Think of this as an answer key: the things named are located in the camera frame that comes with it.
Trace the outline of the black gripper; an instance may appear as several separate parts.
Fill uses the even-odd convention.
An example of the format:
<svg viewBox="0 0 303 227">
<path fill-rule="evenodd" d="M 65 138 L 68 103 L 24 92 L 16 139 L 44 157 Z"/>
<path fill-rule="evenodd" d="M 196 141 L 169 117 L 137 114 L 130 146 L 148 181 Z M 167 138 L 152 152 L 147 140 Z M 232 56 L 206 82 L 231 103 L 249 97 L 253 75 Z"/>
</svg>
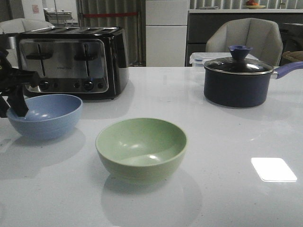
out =
<svg viewBox="0 0 303 227">
<path fill-rule="evenodd" d="M 39 74 L 36 71 L 13 69 L 7 59 L 8 52 L 0 48 L 0 117 L 5 118 L 9 107 L 19 117 L 26 116 L 23 85 L 37 87 Z"/>
</svg>

